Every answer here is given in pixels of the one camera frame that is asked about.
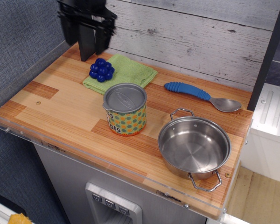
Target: white wood panel wall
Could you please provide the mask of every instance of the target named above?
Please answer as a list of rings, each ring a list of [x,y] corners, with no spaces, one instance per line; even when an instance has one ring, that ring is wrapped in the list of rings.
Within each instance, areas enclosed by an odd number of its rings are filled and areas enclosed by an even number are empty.
[[[107,0],[118,16],[107,52],[252,91],[280,0],[214,2]]]

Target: green washcloth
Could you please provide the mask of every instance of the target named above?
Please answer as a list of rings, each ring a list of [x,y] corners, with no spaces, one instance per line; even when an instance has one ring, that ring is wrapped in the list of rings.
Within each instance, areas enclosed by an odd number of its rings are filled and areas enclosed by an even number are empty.
[[[157,74],[154,69],[119,54],[112,56],[108,62],[115,69],[111,80],[100,83],[94,78],[87,77],[83,81],[83,85],[104,94],[110,87],[119,83],[134,83],[144,88]]]

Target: stainless steel pot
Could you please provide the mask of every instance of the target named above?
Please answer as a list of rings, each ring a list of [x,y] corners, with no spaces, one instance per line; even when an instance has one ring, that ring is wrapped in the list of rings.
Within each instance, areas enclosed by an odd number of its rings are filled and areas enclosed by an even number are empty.
[[[183,110],[192,116],[173,119]],[[171,121],[160,131],[159,150],[168,169],[183,178],[190,178],[196,189],[214,191],[222,184],[218,170],[228,160],[231,142],[227,133],[216,123],[195,117],[191,110],[179,108],[171,113]],[[217,174],[219,183],[212,189],[196,186],[195,180]]]

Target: blue fabric wall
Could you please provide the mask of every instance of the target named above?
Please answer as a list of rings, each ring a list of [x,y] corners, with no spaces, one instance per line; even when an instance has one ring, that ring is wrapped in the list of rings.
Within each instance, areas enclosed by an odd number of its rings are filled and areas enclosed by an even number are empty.
[[[56,0],[0,0],[0,106],[67,48]],[[37,224],[63,224],[32,143],[0,130],[0,195]]]

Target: blue toy grapes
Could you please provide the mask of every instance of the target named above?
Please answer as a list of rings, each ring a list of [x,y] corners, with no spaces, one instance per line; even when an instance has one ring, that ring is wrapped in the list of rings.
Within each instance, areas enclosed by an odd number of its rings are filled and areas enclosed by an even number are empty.
[[[90,66],[89,76],[103,83],[106,80],[112,79],[114,72],[115,69],[110,62],[107,62],[103,58],[98,58],[95,63]]]

